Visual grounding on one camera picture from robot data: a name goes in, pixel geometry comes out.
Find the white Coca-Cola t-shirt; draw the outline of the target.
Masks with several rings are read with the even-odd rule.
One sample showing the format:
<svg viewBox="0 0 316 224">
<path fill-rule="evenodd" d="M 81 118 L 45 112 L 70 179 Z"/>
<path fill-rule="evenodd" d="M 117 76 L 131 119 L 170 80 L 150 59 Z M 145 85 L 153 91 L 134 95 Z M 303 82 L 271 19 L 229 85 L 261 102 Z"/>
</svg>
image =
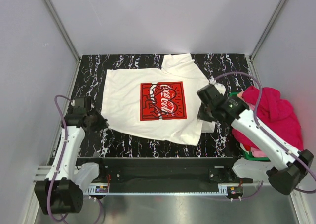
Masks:
<svg viewBox="0 0 316 224">
<path fill-rule="evenodd" d="M 208 84 L 190 54 L 166 55 L 161 68 L 107 70 L 101 114 L 114 131 L 196 146 L 216 127 L 198 119 L 197 91 Z"/>
</svg>

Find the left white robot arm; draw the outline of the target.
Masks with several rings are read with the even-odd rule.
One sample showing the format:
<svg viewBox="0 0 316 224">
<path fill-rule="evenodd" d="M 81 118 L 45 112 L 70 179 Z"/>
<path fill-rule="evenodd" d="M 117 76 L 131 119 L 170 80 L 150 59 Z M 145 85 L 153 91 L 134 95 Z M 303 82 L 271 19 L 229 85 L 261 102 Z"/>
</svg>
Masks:
<svg viewBox="0 0 316 224">
<path fill-rule="evenodd" d="M 70 101 L 70 111 L 61 116 L 61 138 L 53 164 L 44 180 L 37 181 L 34 192 L 44 214 L 61 222 L 67 214 L 79 213 L 84 191 L 107 175 L 98 162 L 87 162 L 76 173 L 76 162 L 86 132 L 98 132 L 108 127 L 95 107 L 92 97 L 77 97 Z"/>
</svg>

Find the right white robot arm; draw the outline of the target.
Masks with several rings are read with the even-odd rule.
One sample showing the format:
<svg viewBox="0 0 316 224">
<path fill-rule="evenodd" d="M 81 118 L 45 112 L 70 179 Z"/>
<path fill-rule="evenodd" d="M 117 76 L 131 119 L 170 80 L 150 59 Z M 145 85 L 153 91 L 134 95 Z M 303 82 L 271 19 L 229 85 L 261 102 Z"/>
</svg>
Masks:
<svg viewBox="0 0 316 224">
<path fill-rule="evenodd" d="M 210 118 L 224 122 L 244 134 L 268 157 L 267 162 L 238 159 L 233 166 L 224 170 L 228 182 L 240 178 L 251 178 L 268 182 L 276 191 L 289 195 L 297 190 L 297 185 L 310 174 L 314 156 L 309 150 L 300 151 L 280 138 L 266 126 L 254 113 L 254 110 L 238 97 L 225 97 L 217 88 L 208 84 L 197 91 L 205 106 L 201 119 Z"/>
</svg>

